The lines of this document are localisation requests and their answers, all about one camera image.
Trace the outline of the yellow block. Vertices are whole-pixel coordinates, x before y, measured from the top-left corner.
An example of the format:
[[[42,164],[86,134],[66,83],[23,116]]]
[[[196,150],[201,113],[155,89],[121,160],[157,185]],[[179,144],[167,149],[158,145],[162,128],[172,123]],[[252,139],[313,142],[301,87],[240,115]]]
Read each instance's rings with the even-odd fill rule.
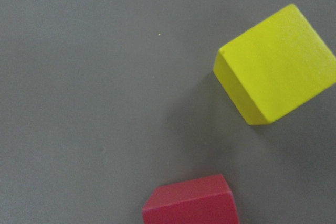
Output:
[[[225,44],[213,72],[249,125],[275,122],[335,84],[335,56],[294,4]]]

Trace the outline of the red block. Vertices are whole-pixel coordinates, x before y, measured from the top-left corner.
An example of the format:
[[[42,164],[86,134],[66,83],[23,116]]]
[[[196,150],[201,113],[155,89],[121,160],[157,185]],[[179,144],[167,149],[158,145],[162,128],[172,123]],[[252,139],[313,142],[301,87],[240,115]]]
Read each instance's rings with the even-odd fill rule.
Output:
[[[157,187],[142,208],[144,223],[240,223],[223,175]]]

